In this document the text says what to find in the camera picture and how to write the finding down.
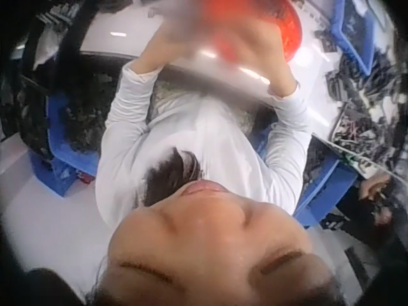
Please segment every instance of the cheek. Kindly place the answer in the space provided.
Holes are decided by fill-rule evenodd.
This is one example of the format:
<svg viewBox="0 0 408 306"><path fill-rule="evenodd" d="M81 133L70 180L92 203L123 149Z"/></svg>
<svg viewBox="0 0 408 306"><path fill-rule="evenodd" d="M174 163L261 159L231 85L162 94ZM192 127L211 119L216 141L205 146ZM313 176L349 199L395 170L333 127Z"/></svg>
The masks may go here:
<svg viewBox="0 0 408 306"><path fill-rule="evenodd" d="M130 258L143 255L146 248L152 254L160 254L169 239L164 224L148 208L137 208L119 225L109 244L108 258Z"/></svg>
<svg viewBox="0 0 408 306"><path fill-rule="evenodd" d="M248 227L248 235L254 244L268 245L274 249L289 247L303 252L312 252L312 243L307 232L293 217L282 209L263 203L255 212Z"/></svg>

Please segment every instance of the mouth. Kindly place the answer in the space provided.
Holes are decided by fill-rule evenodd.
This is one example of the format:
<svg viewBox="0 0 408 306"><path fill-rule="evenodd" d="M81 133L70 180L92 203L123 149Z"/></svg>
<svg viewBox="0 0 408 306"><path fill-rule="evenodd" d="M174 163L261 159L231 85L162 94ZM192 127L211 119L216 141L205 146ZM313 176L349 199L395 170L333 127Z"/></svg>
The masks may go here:
<svg viewBox="0 0 408 306"><path fill-rule="evenodd" d="M228 189L218 183L212 182L210 180L197 180L196 182L190 184L186 189L184 189L181 193L181 196L188 196L202 191L212 191L216 193L229 192Z"/></svg>

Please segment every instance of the hand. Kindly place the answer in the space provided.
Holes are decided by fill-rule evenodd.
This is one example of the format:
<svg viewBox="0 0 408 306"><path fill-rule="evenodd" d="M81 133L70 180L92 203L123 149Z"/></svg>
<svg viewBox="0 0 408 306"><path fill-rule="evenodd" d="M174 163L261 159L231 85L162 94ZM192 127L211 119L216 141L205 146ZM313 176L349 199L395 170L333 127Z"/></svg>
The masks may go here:
<svg viewBox="0 0 408 306"><path fill-rule="evenodd" d="M284 57L278 25L256 18L234 20L225 26L226 38L235 48L238 60L270 81L270 90L288 96L297 82Z"/></svg>
<svg viewBox="0 0 408 306"><path fill-rule="evenodd" d="M139 58L133 62L131 69L141 75L187 55L192 49L192 43L177 41L174 34L174 24L164 21Z"/></svg>

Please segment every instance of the dark hair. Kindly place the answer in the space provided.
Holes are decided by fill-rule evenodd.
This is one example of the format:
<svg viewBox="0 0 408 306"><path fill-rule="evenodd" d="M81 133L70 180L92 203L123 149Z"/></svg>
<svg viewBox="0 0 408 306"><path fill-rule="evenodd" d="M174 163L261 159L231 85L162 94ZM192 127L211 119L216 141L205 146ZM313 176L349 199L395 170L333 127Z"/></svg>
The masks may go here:
<svg viewBox="0 0 408 306"><path fill-rule="evenodd" d="M122 306L123 303L114 299L103 289L96 289L87 297L86 306ZM307 296L299 297L288 306L346 306L340 286L335 277L332 277L324 286L313 289Z"/></svg>
<svg viewBox="0 0 408 306"><path fill-rule="evenodd" d="M197 157L192 152L179 153L176 148L173 148L167 160L147 172L143 206L150 207L168 198L187 183L201 178L201 166Z"/></svg>

